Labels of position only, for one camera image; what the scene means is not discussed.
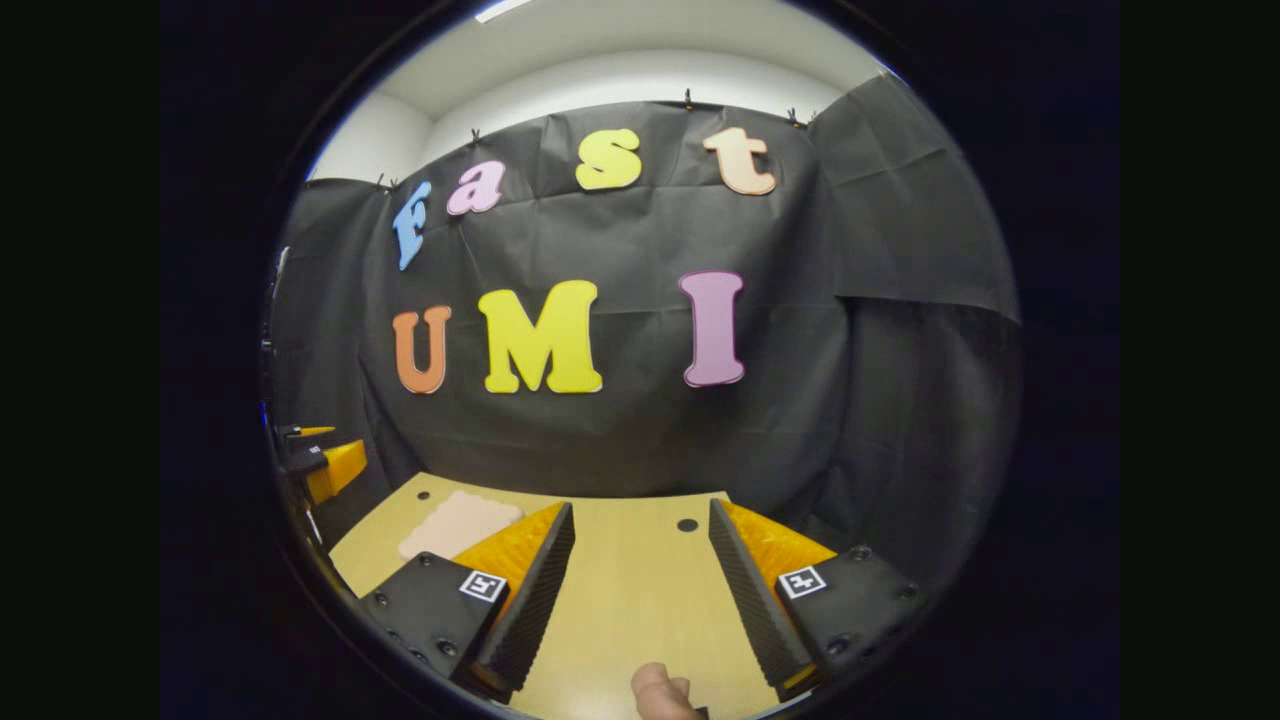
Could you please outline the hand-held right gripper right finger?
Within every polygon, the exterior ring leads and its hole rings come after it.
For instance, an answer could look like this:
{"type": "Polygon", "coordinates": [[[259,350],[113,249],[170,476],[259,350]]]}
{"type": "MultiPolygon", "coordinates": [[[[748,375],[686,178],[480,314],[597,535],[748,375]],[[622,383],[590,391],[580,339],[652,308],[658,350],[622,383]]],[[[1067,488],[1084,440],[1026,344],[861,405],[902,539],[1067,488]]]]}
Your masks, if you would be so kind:
{"type": "Polygon", "coordinates": [[[728,500],[708,537],[765,684],[781,701],[864,673],[931,594],[865,544],[836,552],[728,500]]]}

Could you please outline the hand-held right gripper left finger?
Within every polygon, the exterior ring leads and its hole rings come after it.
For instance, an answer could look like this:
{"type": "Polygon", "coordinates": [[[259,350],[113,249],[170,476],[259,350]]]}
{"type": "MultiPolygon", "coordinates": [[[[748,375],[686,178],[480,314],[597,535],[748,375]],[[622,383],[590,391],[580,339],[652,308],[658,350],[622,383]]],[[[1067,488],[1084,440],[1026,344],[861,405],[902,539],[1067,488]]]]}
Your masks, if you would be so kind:
{"type": "Polygon", "coordinates": [[[456,559],[416,553],[360,602],[413,662],[507,705],[541,647],[575,542],[573,506],[557,502],[456,559]]]}

